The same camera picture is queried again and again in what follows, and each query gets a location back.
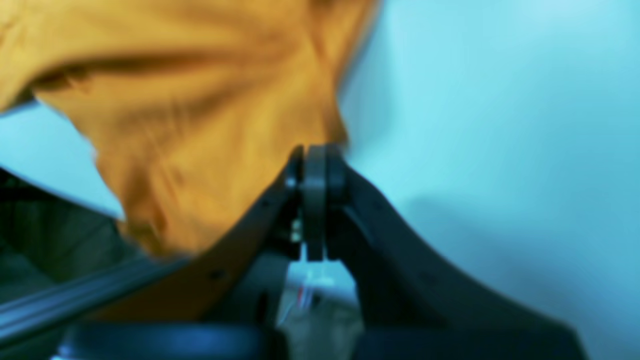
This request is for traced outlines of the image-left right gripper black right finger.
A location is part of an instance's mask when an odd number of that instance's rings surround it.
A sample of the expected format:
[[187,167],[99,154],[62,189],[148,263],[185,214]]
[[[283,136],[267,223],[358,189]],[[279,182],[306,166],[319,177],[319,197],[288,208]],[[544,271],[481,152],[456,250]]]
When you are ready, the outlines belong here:
[[336,146],[326,148],[327,255],[354,278],[355,360],[585,360],[573,330],[488,289],[426,244]]

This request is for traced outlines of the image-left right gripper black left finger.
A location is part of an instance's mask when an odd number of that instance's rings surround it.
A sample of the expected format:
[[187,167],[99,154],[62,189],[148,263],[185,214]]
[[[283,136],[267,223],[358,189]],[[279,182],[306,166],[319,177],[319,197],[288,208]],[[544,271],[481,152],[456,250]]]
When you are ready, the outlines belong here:
[[58,360],[285,360],[290,262],[324,257],[327,151],[301,146],[206,254],[68,331]]

